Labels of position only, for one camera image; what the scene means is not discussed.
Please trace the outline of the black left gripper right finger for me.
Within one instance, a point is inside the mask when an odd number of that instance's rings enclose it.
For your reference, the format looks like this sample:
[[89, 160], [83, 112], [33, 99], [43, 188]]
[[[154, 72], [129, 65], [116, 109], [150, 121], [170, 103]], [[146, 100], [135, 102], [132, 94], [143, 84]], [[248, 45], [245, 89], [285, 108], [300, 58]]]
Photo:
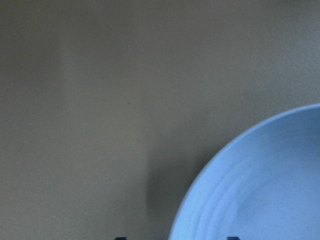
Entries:
[[227, 240], [240, 240], [238, 236], [228, 236]]

